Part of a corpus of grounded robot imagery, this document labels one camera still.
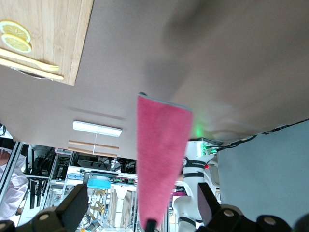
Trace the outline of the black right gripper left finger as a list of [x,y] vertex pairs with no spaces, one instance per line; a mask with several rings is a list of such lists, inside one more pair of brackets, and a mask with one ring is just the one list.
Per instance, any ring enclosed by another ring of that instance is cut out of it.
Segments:
[[40,211],[19,232],[74,232],[88,209],[87,185],[78,184],[55,209]]

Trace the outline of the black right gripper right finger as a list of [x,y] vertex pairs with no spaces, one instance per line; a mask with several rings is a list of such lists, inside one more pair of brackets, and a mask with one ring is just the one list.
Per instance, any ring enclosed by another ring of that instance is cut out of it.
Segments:
[[221,205],[207,183],[197,187],[198,209],[204,223],[198,232],[239,232],[241,214],[233,206]]

